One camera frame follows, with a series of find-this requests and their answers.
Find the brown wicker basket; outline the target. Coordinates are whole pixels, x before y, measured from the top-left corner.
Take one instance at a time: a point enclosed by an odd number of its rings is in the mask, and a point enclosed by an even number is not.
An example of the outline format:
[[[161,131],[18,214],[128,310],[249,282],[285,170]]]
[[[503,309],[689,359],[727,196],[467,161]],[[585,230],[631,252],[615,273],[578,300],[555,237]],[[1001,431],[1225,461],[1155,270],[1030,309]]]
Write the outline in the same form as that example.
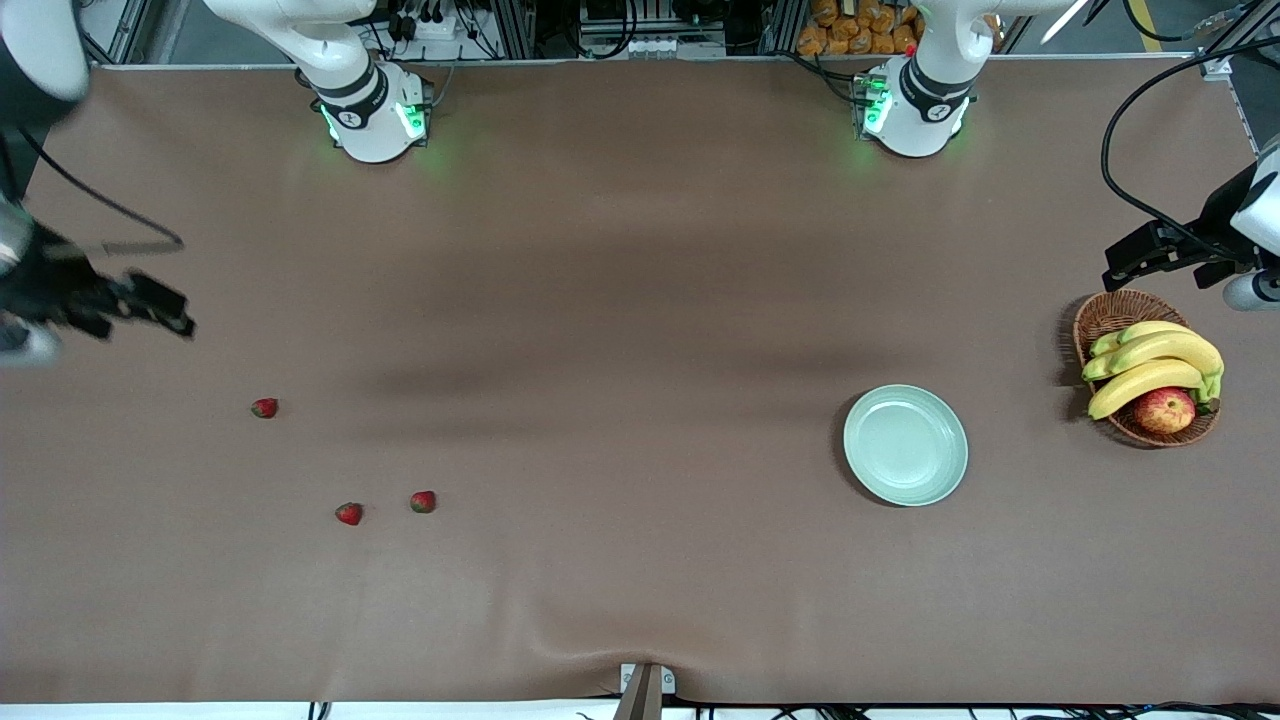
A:
[[[1091,296],[1079,306],[1071,323],[1071,346],[1082,370],[1089,360],[1094,359],[1091,357],[1089,348],[1101,336],[1121,331],[1138,322],[1151,320],[1174,322],[1202,337],[1189,327],[1187,319],[1178,310],[1152,293],[1120,290]],[[1189,428],[1176,434],[1152,436],[1143,432],[1137,425],[1132,411],[1135,400],[1114,415],[1096,421],[1110,424],[1120,436],[1140,446],[1175,448],[1193,445],[1204,438],[1217,424],[1224,373],[1219,377],[1204,377],[1203,389],[1187,389],[1196,401],[1197,418]],[[1106,380],[1087,382],[1083,379],[1091,392],[1091,400]]]

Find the pale green round plate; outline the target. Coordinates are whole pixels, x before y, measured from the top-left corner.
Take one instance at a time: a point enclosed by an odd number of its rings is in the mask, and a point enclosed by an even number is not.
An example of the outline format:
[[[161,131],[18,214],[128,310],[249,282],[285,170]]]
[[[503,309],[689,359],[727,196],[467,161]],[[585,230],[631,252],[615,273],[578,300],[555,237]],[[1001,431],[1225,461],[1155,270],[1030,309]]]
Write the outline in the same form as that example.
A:
[[[948,498],[970,460],[959,415],[940,396],[908,384],[879,386],[855,400],[838,443],[863,488],[905,509]]]

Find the silver aluminium frame post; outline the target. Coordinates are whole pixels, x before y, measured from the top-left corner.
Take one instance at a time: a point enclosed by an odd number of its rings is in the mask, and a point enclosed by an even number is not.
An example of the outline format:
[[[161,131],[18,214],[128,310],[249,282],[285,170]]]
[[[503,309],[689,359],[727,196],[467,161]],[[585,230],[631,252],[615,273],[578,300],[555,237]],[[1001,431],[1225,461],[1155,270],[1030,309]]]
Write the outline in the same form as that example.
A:
[[[1256,151],[1280,135],[1280,0],[1240,0],[1243,9],[1198,54],[1199,72],[1225,81]]]

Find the white connector block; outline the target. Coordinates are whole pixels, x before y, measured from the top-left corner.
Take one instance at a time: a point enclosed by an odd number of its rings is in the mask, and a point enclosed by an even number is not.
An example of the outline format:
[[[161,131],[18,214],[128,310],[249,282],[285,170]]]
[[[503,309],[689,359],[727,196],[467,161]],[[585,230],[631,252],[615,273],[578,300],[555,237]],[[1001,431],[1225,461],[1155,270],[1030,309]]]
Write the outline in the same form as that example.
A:
[[[701,60],[726,56],[727,47],[705,35],[641,36],[628,42],[628,60]]]

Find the bag of bread rolls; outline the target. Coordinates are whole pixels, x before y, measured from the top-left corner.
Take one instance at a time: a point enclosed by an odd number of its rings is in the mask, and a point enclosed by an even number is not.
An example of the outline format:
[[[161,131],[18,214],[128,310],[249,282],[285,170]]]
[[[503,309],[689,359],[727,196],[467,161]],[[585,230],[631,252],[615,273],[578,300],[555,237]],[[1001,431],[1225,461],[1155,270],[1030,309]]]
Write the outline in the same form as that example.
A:
[[[911,0],[809,0],[800,56],[911,55],[925,17]]]

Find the white power strip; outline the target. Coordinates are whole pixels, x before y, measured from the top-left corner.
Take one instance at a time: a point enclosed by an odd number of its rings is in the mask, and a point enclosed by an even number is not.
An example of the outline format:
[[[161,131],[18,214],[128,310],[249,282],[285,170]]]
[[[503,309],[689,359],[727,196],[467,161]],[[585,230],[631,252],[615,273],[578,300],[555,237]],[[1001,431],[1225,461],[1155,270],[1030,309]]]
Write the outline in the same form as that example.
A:
[[[452,40],[458,29],[454,0],[381,0],[387,32],[396,44]]]

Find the red yellow apple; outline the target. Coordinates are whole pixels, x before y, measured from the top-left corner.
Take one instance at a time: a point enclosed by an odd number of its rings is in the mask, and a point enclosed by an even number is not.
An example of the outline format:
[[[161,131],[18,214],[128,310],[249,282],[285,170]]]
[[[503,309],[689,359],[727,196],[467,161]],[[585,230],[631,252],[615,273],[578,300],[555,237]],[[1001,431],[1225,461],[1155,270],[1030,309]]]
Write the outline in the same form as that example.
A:
[[[1172,436],[1185,430],[1197,418],[1192,395],[1178,387],[1152,389],[1132,407],[1137,425],[1152,436]]]

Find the brown table cloth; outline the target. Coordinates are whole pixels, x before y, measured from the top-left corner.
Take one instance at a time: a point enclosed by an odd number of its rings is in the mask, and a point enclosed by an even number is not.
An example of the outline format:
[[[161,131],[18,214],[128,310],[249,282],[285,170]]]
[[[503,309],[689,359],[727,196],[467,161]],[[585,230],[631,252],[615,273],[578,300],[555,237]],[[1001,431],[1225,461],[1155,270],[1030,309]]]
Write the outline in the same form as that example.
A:
[[[47,150],[184,237],[93,261],[198,328],[0,372],[0,703],[653,661],[712,703],[1280,705],[1280,313],[1144,281],[1226,359],[1187,448],[1089,421],[1070,345],[1142,223],[1100,141],[1170,64],[998,59],[924,160],[790,63],[463,67],[378,167],[289,70],[96,72]],[[938,503],[844,460],[887,384],[966,430]]]

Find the thick yellow banana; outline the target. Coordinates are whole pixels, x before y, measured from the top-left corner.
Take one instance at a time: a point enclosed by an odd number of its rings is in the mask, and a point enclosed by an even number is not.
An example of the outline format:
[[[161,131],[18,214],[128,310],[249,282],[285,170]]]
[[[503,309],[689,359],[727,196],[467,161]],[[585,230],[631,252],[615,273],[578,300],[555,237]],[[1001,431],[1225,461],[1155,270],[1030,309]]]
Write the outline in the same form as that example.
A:
[[[1179,359],[1147,361],[1108,378],[1094,392],[1087,411],[1092,420],[1102,420],[1142,395],[1162,388],[1203,389],[1204,378]]]

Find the small yellow green banana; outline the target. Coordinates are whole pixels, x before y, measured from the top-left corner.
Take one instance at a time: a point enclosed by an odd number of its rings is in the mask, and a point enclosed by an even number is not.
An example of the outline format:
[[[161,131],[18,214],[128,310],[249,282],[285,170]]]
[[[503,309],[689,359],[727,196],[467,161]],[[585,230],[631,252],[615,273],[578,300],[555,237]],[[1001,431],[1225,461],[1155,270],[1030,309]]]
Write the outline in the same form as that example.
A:
[[[1103,334],[1098,340],[1096,340],[1089,348],[1091,357],[1100,357],[1102,355],[1111,354],[1115,350],[1120,348],[1124,343],[1128,343],[1133,340],[1138,340],[1140,337],[1146,337],[1148,334],[1156,334],[1160,332],[1179,332],[1179,333],[1192,334],[1192,331],[1189,328],[1174,322],[1164,322],[1164,320],[1138,322],[1121,331],[1115,331]]]

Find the yellow banana bunch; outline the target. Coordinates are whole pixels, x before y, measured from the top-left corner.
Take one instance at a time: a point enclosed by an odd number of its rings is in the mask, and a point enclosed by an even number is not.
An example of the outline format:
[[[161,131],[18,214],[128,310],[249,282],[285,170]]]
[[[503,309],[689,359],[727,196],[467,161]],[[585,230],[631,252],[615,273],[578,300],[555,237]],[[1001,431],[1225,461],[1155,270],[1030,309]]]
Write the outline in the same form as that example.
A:
[[[1219,377],[1225,372],[1220,351],[1208,341],[1190,332],[1161,331],[1130,340],[1114,351],[1089,360],[1082,370],[1082,378],[1087,382],[1103,380],[1164,359],[1187,363],[1206,378]]]

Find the grey metal bracket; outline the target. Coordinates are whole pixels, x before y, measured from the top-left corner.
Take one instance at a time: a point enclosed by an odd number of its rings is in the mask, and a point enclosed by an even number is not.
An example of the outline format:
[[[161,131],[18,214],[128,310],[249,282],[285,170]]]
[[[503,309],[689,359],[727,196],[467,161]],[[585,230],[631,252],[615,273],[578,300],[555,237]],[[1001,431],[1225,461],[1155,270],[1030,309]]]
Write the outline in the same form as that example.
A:
[[[612,720],[662,720],[666,700],[677,691],[675,671],[660,664],[623,664],[620,702]]]

